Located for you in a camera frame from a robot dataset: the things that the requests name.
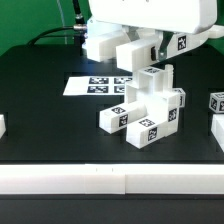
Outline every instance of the paper sheet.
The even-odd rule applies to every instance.
[[[130,76],[70,77],[63,95],[124,95],[125,82],[130,80]]]

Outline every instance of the black table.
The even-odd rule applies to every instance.
[[[7,126],[0,140],[0,164],[223,164],[224,153],[210,132],[213,113],[208,103],[211,92],[224,91],[224,56],[204,45],[166,63],[175,67],[175,87],[187,94],[179,130],[138,150],[125,141],[126,130],[109,135],[98,126],[99,111],[122,103],[123,97],[63,96],[71,76],[130,75],[117,69],[114,60],[89,61],[74,46],[11,48],[0,57],[0,114]],[[223,222],[223,196],[0,199],[2,223],[189,223],[192,218],[197,223]]]
[[[137,150],[125,141],[125,129],[109,135],[98,126],[99,111],[123,97],[63,96],[71,76],[130,75],[115,61],[89,61],[74,46],[10,49],[0,58],[0,113],[7,119],[0,164],[223,163],[208,104],[210,92],[224,90],[224,57],[203,46],[167,63],[175,67],[175,87],[186,92],[179,131]]]

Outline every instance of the stacked blocks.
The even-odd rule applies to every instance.
[[[224,113],[224,92],[210,94],[209,108],[215,113]]]
[[[126,83],[125,102],[100,112],[100,127],[113,133],[127,127],[127,142],[142,148],[178,129],[180,92],[173,91],[173,66],[146,67]]]

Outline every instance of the green background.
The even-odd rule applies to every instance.
[[[87,20],[91,13],[88,0],[79,0]],[[218,0],[218,20],[224,25],[224,1]],[[60,0],[66,25],[75,23],[72,0]],[[0,0],[0,55],[10,47],[26,44],[43,31],[61,27],[62,21],[57,0]],[[224,54],[224,38],[208,43]],[[64,43],[63,38],[45,38],[38,43]]]

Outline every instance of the white cube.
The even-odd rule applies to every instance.
[[[224,113],[224,92],[210,94],[209,108],[215,113]]]
[[[180,93],[180,108],[185,107],[185,98],[186,98],[186,93],[182,88],[173,88],[174,92]]]

